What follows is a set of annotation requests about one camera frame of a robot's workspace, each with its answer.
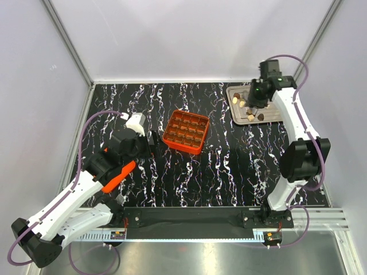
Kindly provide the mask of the orange chocolate box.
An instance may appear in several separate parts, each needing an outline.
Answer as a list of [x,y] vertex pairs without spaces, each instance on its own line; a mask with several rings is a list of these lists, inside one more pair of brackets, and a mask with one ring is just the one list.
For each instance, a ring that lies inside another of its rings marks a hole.
[[209,129],[209,118],[181,110],[173,111],[162,140],[171,149],[199,155]]

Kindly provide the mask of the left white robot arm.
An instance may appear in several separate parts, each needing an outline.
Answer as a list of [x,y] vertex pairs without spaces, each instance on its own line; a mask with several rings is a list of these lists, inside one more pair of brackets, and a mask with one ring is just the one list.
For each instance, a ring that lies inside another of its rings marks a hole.
[[118,227],[124,207],[109,194],[135,169],[139,159],[159,154],[159,137],[151,140],[131,128],[112,134],[92,154],[70,184],[29,219],[11,225],[16,244],[38,268],[51,264],[71,242],[101,226]]

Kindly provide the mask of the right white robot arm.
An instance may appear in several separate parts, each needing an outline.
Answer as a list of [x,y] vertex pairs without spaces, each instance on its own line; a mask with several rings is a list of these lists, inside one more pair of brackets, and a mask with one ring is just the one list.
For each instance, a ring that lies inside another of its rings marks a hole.
[[270,195],[255,212],[254,220],[264,226],[286,226],[291,218],[291,202],[300,191],[308,189],[315,176],[325,177],[325,161],[330,140],[321,138],[309,121],[300,102],[298,87],[292,77],[253,79],[247,97],[250,107],[265,108],[273,103],[280,112],[289,145],[280,157],[281,176]]

